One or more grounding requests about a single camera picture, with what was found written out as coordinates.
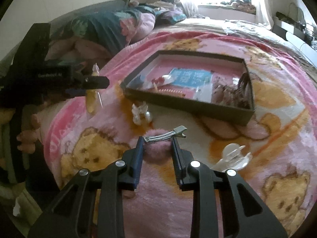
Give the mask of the person left hand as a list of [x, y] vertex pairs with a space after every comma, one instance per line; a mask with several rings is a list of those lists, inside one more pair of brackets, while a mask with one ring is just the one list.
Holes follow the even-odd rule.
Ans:
[[49, 102], [42, 105], [28, 105], [23, 109], [21, 132], [17, 135], [17, 149], [23, 153], [33, 154], [38, 141], [43, 144], [49, 128]]

